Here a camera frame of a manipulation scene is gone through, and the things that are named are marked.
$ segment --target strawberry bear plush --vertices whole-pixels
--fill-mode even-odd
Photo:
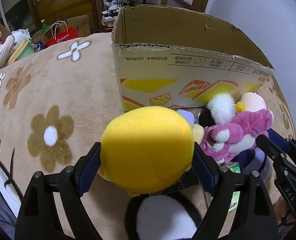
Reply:
[[[268,136],[272,122],[273,113],[267,109],[241,112],[230,123],[209,127],[200,147],[218,164],[227,163],[240,152],[254,149],[256,138],[260,134]]]

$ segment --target cardboard box in background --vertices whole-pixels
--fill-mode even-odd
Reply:
[[[87,37],[91,35],[90,27],[89,27],[89,17],[88,15],[77,16],[74,18],[69,18],[65,21],[68,27],[77,28],[77,32],[79,37]],[[56,33],[62,32],[66,30],[66,26],[62,23],[64,27],[60,25],[56,28]],[[34,36],[32,36],[32,42],[36,43],[37,41],[41,41],[43,44],[46,44],[46,41],[52,38],[51,29],[49,29],[46,33],[43,33],[42,30],[37,31]]]
[[[10,31],[8,31],[1,23],[0,23],[0,31],[1,31],[1,42],[4,42],[6,38],[11,35]]]
[[[223,92],[239,99],[273,73],[266,56],[240,29],[187,9],[125,7],[112,42],[126,111],[204,106]]]

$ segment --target red shopping bag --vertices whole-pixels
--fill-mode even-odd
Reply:
[[[56,25],[56,28],[57,28],[58,24],[62,26],[62,24],[60,24],[59,22],[55,23],[53,25]],[[51,45],[54,45],[54,44],[57,44],[57,43],[60,43],[62,41],[68,41],[68,40],[72,40],[74,38],[79,37],[76,28],[69,27],[66,30],[64,30],[64,31],[62,31],[62,32],[60,32],[58,34],[56,34],[56,28],[55,28],[55,35],[53,34],[53,31],[51,29],[52,38],[49,39],[48,41],[46,41],[47,47],[49,47]]]

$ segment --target green snack package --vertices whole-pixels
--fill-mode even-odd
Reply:
[[[226,165],[232,172],[240,173],[239,163],[228,163]],[[229,207],[229,212],[233,211],[238,206],[240,191],[234,192],[232,194],[232,199]]]

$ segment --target fleece blanket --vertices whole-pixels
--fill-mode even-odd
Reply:
[[[294,137],[291,115],[276,80],[258,91],[275,115],[273,129]],[[35,171],[60,172],[86,155],[107,124],[123,114],[110,34],[62,42],[0,70],[0,192],[15,216]],[[270,174],[273,203],[279,194]],[[64,232],[73,236],[58,194]],[[207,211],[200,186],[169,197],[131,198],[96,176],[82,197],[103,239],[189,239]],[[233,213],[227,217],[229,230]]]

